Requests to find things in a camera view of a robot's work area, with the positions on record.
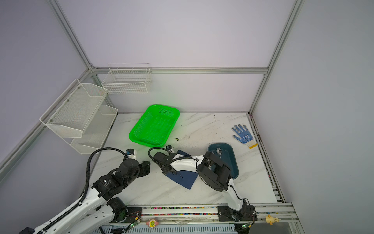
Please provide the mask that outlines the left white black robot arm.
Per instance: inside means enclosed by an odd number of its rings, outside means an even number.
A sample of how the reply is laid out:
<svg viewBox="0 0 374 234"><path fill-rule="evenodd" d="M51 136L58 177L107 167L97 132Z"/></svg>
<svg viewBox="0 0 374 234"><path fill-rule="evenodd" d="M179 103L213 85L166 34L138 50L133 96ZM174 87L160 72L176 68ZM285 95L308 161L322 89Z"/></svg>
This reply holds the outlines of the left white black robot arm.
<svg viewBox="0 0 374 234"><path fill-rule="evenodd" d="M141 164L134 159L124 160L111 174L101 176L85 188L80 199L44 224L26 227L21 234L88 234L111 221L135 219L125 203L117 197L136 178L150 173L150 162Z"/></svg>

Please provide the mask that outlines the dark blue paper napkin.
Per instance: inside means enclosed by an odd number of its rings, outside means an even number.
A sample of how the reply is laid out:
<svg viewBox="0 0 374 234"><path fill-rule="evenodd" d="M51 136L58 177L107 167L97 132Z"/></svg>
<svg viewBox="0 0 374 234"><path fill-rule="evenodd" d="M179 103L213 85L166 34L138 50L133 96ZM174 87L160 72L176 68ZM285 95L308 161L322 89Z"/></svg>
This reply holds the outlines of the dark blue paper napkin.
<svg viewBox="0 0 374 234"><path fill-rule="evenodd" d="M174 176L172 174L167 174L166 177L168 177L170 180L174 181L175 183L183 186L184 188L190 190L196 181L198 177L198 173L196 170L194 171L179 171L181 172L183 179L181 180L174 180Z"/></svg>

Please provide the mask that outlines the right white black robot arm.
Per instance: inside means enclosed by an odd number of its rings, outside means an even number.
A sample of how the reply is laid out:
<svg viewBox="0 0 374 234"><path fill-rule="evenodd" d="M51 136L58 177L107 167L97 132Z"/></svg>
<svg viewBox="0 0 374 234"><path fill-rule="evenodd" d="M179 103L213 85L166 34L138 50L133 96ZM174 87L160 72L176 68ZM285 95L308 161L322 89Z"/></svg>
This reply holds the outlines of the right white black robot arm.
<svg viewBox="0 0 374 234"><path fill-rule="evenodd" d="M223 193L227 205L217 207L220 221L254 223L258 220L255 207L248 199L238 196L231 169L214 153L207 151L202 156L190 156L154 147L148 151L148 156L166 177L187 189L191 189L199 177L203 184Z"/></svg>

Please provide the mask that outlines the green plastic perforated basket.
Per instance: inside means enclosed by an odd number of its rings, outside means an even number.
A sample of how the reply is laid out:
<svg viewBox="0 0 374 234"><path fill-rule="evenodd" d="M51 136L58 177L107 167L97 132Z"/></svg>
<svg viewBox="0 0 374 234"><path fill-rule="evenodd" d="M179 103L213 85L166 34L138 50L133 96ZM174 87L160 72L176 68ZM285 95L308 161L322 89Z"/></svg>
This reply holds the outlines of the green plastic perforated basket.
<svg viewBox="0 0 374 234"><path fill-rule="evenodd" d="M174 107L154 104L147 108L129 133L130 141L147 147L162 147L167 142L180 111Z"/></svg>

